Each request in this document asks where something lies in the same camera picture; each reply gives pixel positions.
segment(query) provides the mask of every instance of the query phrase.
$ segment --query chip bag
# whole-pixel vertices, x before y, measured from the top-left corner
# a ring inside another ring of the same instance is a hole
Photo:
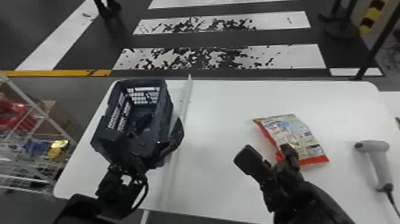
[[[283,144],[289,144],[297,151],[300,166],[329,161],[308,126],[294,114],[253,119],[253,121],[277,149],[277,161],[284,157],[280,149],[280,145]]]

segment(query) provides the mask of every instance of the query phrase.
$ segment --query white floor marking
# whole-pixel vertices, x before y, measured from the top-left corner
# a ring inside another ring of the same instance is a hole
[[[86,0],[16,70],[52,70],[97,15],[94,1]]]
[[[325,69],[317,44],[124,49],[113,69]]]
[[[355,76],[359,69],[341,68],[329,70],[332,76]],[[378,68],[369,68],[365,72],[365,76],[383,76],[383,74]]]
[[[277,1],[292,1],[292,0],[153,0],[151,2],[151,5],[149,6],[149,9],[240,4],[240,3],[253,3],[253,2],[277,2]]]
[[[304,11],[141,20],[134,35],[310,28]]]

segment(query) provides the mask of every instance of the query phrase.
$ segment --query cable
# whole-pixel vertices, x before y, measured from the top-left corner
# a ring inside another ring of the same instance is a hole
[[[400,219],[400,212],[399,209],[396,206],[395,200],[393,199],[393,194],[392,191],[385,191],[387,198],[389,199],[390,203],[392,204],[393,208],[395,209],[395,212],[397,214],[397,217]]]
[[[143,196],[140,198],[140,200],[137,202],[137,204],[131,209],[131,212],[136,211],[139,206],[142,204],[142,202],[145,200],[147,193],[149,192],[149,183],[146,181],[145,182],[145,193],[143,194]]]

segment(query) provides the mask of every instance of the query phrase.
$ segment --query white table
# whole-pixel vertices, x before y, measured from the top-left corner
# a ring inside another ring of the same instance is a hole
[[[184,81],[167,83],[177,102]],[[103,100],[55,186],[56,197],[94,196],[108,163],[90,139],[104,110]],[[194,81],[166,207],[160,209],[161,168],[148,173],[151,187],[142,208],[272,223],[259,186],[232,160],[251,144],[275,161],[274,149],[251,119],[288,113],[310,127],[330,159],[323,167],[303,169],[306,180],[327,191],[356,223],[398,222],[386,196],[374,191],[377,182],[368,157],[352,148],[362,139],[387,141],[390,168],[394,174],[400,169],[400,132],[380,92],[367,82]],[[400,186],[399,176],[393,181]],[[400,203],[400,190],[395,199]]]

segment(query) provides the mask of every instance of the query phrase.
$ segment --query barcode scanner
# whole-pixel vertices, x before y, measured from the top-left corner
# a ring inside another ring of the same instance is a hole
[[[376,187],[377,191],[393,189],[393,178],[389,169],[388,158],[386,157],[389,147],[387,142],[375,140],[364,140],[354,145],[356,150],[370,155],[379,181]]]

